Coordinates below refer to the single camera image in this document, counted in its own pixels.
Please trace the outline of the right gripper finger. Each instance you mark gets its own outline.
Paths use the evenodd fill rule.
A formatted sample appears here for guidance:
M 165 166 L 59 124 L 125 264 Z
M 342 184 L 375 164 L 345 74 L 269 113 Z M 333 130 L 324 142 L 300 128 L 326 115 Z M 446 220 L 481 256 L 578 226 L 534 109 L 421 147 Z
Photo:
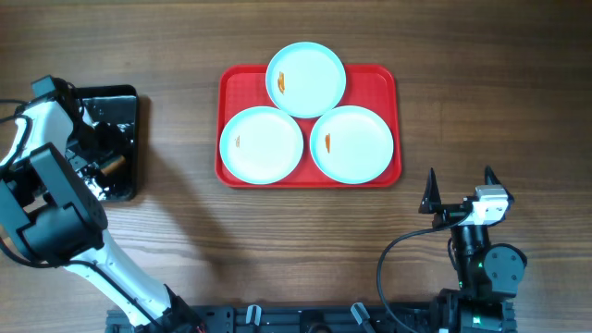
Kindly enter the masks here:
M 438 189 L 435 170 L 431 168 L 428 172 L 425 192 L 418 208 L 420 214 L 435 214 L 441 208 L 441 198 Z
M 484 170 L 484 179 L 486 185 L 491 186 L 501 186 L 501 188 L 505 189 L 505 186 L 501 183 L 501 181 L 497 178 L 493 168 L 491 166 L 486 166 Z

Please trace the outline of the light blue plate top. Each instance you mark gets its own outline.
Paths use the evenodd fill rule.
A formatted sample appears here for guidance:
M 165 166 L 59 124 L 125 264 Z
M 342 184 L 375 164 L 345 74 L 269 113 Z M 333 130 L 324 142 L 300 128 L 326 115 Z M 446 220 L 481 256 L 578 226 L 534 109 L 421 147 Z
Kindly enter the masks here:
M 320 117 L 333 109 L 346 89 L 345 67 L 329 48 L 292 43 L 268 63 L 265 87 L 273 104 L 298 118 Z

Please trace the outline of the green and orange sponge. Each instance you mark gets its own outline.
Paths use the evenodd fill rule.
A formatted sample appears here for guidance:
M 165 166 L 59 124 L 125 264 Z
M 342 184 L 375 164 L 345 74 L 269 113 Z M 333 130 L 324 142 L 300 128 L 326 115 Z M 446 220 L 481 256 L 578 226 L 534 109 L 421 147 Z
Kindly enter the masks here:
M 107 177 L 125 166 L 126 163 L 126 158 L 123 155 L 117 155 L 101 164 L 100 171 Z

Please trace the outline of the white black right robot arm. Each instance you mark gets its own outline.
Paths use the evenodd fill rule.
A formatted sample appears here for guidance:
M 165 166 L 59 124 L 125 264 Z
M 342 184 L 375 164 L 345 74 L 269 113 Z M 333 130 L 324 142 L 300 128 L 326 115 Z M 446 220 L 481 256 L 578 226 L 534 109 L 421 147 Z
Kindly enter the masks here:
M 442 290 L 430 304 L 432 332 L 510 333 L 517 330 L 512 299 L 527 266 L 525 254 L 493 244 L 488 230 L 504 221 L 514 198 L 491 167 L 485 183 L 461 203 L 441 202 L 436 174 L 428 174 L 421 214 L 432 214 L 433 230 L 449 230 L 449 255 L 459 280 L 457 290 Z

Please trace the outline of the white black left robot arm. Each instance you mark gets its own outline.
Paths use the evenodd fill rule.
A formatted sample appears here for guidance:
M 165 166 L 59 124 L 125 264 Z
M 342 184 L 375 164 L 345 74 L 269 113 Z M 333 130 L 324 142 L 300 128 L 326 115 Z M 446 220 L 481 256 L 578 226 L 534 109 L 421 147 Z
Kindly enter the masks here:
M 64 268 L 86 279 L 137 332 L 203 332 L 203 319 L 117 245 L 104 208 L 66 159 L 68 140 L 89 123 L 77 105 L 18 106 L 18 131 L 1 162 L 2 252 L 17 264 Z

